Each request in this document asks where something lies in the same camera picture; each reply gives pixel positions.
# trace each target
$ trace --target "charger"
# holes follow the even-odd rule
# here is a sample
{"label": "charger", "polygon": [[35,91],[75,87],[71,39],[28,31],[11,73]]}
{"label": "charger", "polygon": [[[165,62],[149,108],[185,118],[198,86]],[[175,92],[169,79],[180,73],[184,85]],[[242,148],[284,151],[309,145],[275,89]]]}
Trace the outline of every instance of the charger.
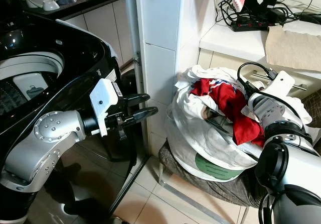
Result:
{"label": "charger", "polygon": [[267,11],[267,19],[269,22],[279,23],[283,25],[285,22],[286,16],[285,13],[278,9],[269,9]]}

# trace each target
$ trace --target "cabinet drawer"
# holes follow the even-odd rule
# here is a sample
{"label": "cabinet drawer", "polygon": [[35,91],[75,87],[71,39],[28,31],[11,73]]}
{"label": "cabinet drawer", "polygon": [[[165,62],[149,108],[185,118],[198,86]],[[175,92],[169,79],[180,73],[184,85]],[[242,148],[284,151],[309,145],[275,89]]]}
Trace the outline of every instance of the cabinet drawer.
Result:
{"label": "cabinet drawer", "polygon": [[[209,57],[202,57],[199,58],[198,64],[201,66],[208,66]],[[248,62],[248,60],[229,56],[222,53],[213,52],[211,62],[209,67],[227,67],[234,70],[237,70],[239,66],[241,66],[243,63]],[[271,67],[275,71],[279,72],[281,70],[286,71],[290,76],[292,76],[295,80],[295,85],[306,85],[306,90],[301,90],[297,88],[292,88],[292,90],[289,93],[289,96],[292,97],[298,97],[300,99],[303,99],[307,96],[309,96],[311,93],[319,90],[321,88],[321,79],[309,77],[306,75],[302,75],[296,72],[291,71],[291,69],[285,69],[284,67],[280,66],[270,66],[268,64],[265,64],[266,67]],[[263,79],[258,76],[253,75],[253,71],[256,70],[258,75],[265,75],[264,71],[257,67],[257,66],[246,66],[242,69],[241,74],[248,79],[249,81],[262,81],[265,85],[269,82],[267,79]]]}

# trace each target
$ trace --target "beige towel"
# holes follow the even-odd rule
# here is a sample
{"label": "beige towel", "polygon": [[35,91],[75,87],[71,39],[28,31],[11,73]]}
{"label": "beige towel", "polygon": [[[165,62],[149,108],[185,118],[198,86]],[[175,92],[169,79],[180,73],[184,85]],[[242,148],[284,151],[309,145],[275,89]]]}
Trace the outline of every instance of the beige towel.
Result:
{"label": "beige towel", "polygon": [[321,71],[321,36],[270,27],[265,54],[267,63],[272,65]]}

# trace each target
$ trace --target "kitchen cabinet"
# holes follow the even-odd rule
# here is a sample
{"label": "kitchen cabinet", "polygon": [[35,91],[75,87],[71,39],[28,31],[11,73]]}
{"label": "kitchen cabinet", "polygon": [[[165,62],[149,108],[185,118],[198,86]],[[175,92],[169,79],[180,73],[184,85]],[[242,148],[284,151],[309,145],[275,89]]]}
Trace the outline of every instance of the kitchen cabinet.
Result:
{"label": "kitchen cabinet", "polygon": [[118,0],[66,20],[108,42],[118,56],[121,67],[133,59],[126,0]]}
{"label": "kitchen cabinet", "polygon": [[99,7],[84,14],[88,31],[108,42],[118,55],[119,66],[123,65],[117,26],[112,4]]}

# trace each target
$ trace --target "drawer handle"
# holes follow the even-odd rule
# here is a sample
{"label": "drawer handle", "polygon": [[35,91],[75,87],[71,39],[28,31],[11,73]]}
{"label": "drawer handle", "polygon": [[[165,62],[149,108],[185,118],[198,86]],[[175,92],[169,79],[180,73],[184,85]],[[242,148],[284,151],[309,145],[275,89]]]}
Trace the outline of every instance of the drawer handle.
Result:
{"label": "drawer handle", "polygon": [[[253,71],[252,76],[256,76],[256,77],[260,77],[260,78],[264,78],[264,79],[270,80],[267,76],[258,74],[256,70]],[[306,91],[306,89],[307,89],[307,86],[305,84],[293,85],[293,87],[295,87],[297,89],[301,89],[303,91]]]}

